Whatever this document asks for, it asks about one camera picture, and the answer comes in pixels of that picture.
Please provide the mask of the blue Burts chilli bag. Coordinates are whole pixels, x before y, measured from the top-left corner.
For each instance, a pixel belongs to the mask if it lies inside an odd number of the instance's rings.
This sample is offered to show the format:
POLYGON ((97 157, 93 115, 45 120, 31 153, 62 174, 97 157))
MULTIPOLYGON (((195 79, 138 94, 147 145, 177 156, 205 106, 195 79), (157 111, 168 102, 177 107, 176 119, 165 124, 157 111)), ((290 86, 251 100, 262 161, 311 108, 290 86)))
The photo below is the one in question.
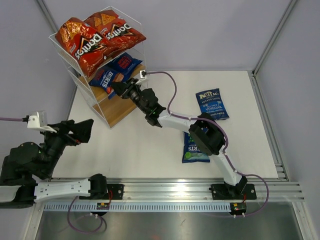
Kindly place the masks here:
POLYGON ((110 61, 107 66, 111 69, 123 74, 125 77, 129 77, 138 65, 143 61, 132 57, 128 53, 123 53, 119 57, 110 61))
POLYGON ((111 87, 111 83, 121 82, 123 79, 124 75, 122 73, 105 65, 97 71, 95 76, 89 82, 89 85, 102 89, 107 94, 107 97, 110 100, 116 94, 111 87))

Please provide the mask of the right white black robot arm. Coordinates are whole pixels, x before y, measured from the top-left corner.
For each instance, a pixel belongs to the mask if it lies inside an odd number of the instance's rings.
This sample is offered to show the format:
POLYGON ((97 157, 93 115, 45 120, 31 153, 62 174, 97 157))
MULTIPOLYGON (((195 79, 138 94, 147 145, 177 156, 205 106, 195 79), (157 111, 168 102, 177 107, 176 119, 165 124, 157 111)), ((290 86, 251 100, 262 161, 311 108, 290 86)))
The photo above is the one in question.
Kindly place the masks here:
POLYGON ((179 115, 161 106, 152 88, 141 89, 136 78, 113 82, 111 87, 122 99, 130 99, 145 114, 151 126, 172 128, 189 133, 199 151, 213 160, 223 175, 222 195, 240 198, 245 192, 247 178, 239 173, 228 157, 229 140, 224 130, 207 113, 199 116, 179 115))

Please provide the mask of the red Doritos bag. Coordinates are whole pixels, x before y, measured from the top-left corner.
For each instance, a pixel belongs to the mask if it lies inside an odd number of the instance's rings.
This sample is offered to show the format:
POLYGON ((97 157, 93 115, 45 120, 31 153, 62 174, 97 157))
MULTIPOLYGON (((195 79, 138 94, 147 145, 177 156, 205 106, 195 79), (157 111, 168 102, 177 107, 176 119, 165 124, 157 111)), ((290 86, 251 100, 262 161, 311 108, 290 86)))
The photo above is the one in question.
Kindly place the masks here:
POLYGON ((98 67, 119 49, 116 43, 76 17, 67 20, 55 38, 77 61, 87 77, 91 77, 98 67))
POLYGON ((84 22, 117 45, 118 49, 113 53, 114 56, 147 39, 113 10, 96 12, 84 22))

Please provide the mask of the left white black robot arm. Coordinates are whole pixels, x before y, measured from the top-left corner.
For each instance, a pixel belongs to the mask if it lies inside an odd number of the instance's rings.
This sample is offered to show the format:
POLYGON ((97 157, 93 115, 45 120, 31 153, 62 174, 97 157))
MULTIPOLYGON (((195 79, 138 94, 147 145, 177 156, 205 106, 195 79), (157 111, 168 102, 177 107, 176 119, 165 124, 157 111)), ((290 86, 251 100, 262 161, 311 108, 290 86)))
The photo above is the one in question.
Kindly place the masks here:
POLYGON ((107 178, 101 173, 75 182, 48 182, 66 147, 89 142, 93 124, 93 119, 49 124, 39 129, 43 143, 24 142, 12 148, 1 167, 0 207, 24 209, 61 197, 103 199, 108 186, 107 178))

